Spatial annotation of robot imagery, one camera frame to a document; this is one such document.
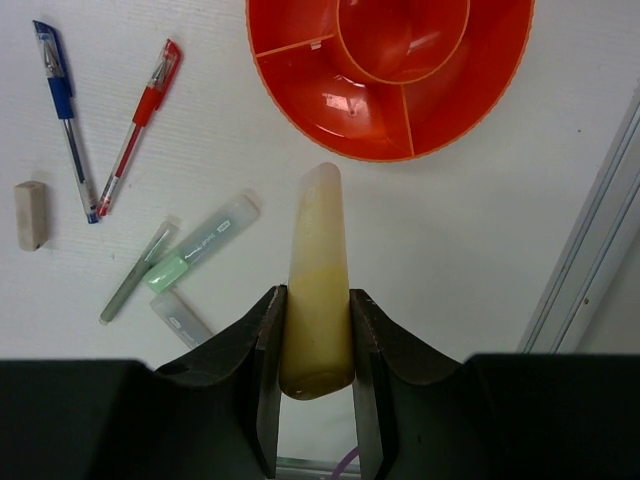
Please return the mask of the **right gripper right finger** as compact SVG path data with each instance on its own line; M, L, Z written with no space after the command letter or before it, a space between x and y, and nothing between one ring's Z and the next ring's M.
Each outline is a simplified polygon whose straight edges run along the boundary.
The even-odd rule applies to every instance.
M353 385L365 479L462 479L472 472L469 392L462 365L350 292Z

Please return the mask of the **green highlighter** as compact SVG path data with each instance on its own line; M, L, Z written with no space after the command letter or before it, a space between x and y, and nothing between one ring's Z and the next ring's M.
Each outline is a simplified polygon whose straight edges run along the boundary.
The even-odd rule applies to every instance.
M144 283L156 294L174 287L191 270L244 232L259 215L260 203L252 195L239 193L153 266L144 275Z

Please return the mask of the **orange highlighter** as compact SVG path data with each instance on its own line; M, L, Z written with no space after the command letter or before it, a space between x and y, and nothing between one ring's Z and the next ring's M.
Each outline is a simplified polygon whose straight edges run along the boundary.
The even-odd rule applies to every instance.
M150 301L153 312L190 349L211 339L213 332L173 291L165 291Z

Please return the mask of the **grey green pen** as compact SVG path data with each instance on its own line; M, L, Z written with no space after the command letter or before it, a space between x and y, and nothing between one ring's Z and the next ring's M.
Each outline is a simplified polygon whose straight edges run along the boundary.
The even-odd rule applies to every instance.
M102 310L99 316L99 322L102 325L108 325L116 318L177 231L178 227L170 221L165 221L159 226L126 278Z

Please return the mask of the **yellow highlighter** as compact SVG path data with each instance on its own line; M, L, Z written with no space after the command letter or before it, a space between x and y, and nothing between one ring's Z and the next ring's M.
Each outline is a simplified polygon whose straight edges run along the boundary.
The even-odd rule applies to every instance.
M279 384L293 399L312 400L354 376L341 174L322 163L298 192Z

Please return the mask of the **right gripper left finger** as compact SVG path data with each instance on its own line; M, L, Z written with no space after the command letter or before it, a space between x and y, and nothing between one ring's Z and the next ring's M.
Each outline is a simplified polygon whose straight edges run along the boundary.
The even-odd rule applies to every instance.
M158 368L177 394L173 424L182 476L272 479L287 288L269 289L239 320Z

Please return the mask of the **red gel pen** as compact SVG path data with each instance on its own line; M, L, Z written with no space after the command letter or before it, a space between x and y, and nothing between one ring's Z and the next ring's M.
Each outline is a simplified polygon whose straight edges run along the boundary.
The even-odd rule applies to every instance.
M126 173L127 166L134 156L143 131L150 123L153 114L161 107L170 90L181 65L182 57L182 50L178 44L171 39L167 39L156 61L152 75L139 99L119 156L100 196L97 208L97 213L100 217L105 217L111 210L118 184Z

